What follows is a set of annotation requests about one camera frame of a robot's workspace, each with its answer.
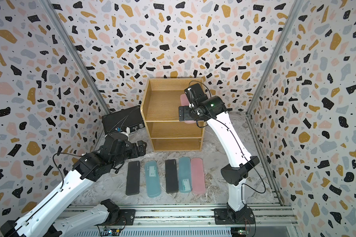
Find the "pink pencil case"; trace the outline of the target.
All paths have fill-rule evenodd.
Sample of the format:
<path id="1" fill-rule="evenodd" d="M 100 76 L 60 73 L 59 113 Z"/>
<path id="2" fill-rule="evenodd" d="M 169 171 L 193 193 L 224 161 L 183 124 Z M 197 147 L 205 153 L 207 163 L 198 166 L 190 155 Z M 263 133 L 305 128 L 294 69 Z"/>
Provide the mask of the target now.
<path id="1" fill-rule="evenodd" d="M 181 106 L 189 106 L 189 100 L 188 100 L 188 98 L 187 98 L 187 96 L 185 94 L 181 94 L 180 100 L 181 100 Z M 195 121 L 193 121 L 193 120 L 185 120 L 185 123 L 193 124 L 193 123 L 195 123 Z"/>
<path id="2" fill-rule="evenodd" d="M 201 158 L 191 160 L 191 180 L 192 192 L 195 195 L 202 195 L 206 192 L 204 166 Z"/>

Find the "teal pencil case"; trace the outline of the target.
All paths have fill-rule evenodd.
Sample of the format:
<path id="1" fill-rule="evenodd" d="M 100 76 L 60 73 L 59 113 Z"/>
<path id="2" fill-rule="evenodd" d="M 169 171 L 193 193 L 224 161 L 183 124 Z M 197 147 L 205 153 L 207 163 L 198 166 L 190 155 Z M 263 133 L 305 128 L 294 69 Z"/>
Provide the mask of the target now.
<path id="1" fill-rule="evenodd" d="M 181 193 L 190 193 L 191 190 L 191 159 L 189 157 L 181 157 L 179 159 L 179 191 Z"/>
<path id="2" fill-rule="evenodd" d="M 145 183 L 149 198 L 156 198 L 161 194 L 158 165 L 156 161 L 145 163 Z"/>

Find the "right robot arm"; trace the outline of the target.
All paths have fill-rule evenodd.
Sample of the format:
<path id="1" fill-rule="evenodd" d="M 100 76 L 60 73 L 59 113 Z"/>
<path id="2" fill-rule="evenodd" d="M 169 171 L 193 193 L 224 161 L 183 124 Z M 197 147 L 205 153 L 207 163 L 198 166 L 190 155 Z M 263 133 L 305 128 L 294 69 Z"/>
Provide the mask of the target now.
<path id="1" fill-rule="evenodd" d="M 257 156 L 242 144 L 229 117 L 225 103 L 218 96 L 207 96 L 203 83 L 192 80 L 185 89 L 187 106 L 180 106 L 179 121 L 205 122 L 219 139 L 228 158 L 228 165 L 221 169 L 223 179 L 228 183 L 228 202 L 224 221 L 238 224 L 252 212 L 245 203 L 246 179 L 251 170 L 260 163 Z"/>

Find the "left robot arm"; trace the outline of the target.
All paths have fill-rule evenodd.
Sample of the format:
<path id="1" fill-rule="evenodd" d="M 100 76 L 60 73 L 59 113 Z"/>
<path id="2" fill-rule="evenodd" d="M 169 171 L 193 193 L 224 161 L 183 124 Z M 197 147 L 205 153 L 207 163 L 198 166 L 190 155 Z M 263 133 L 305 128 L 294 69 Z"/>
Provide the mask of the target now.
<path id="1" fill-rule="evenodd" d="M 96 151 L 80 156 L 62 182 L 46 198 L 24 216 L 5 222 L 0 231 L 4 237 L 67 237 L 95 225 L 110 225 L 119 221 L 120 208 L 110 199 L 65 221 L 59 215 L 101 176 L 126 160 L 146 154 L 146 142 L 129 141 L 128 132 L 114 132 L 105 137 Z"/>

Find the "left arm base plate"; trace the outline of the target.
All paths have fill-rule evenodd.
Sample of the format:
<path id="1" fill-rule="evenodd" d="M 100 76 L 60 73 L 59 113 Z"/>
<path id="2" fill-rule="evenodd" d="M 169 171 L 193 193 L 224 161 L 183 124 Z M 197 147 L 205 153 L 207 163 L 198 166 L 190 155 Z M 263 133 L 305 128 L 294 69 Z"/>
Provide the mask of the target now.
<path id="1" fill-rule="evenodd" d="M 100 226 L 132 226 L 135 219 L 135 209 L 120 209 L 110 213 L 105 221 L 96 222 Z"/>

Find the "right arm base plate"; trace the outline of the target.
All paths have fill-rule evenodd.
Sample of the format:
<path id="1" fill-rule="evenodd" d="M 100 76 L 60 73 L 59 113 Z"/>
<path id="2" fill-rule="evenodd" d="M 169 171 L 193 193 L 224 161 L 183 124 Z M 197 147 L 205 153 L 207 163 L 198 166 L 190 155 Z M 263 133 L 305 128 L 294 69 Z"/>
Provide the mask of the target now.
<path id="1" fill-rule="evenodd" d="M 245 206 L 240 211 L 234 211 L 230 207 L 214 209 L 216 225 L 243 225 L 255 224 L 255 215 L 253 211 Z"/>

